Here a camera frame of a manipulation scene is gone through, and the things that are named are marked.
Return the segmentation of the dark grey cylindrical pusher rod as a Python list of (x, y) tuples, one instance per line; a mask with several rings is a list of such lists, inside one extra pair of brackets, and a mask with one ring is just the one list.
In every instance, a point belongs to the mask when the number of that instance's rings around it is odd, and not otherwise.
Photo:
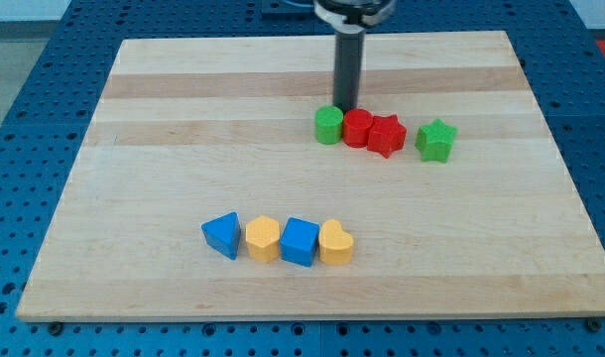
[(357, 106), (364, 38), (365, 30), (359, 25), (335, 30), (333, 105), (344, 113)]

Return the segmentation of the white and black end-effector mount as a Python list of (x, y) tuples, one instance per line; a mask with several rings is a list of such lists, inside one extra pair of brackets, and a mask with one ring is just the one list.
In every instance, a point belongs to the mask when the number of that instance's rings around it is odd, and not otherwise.
[(314, 0), (313, 10), (334, 28), (373, 28), (396, 10), (397, 0)]

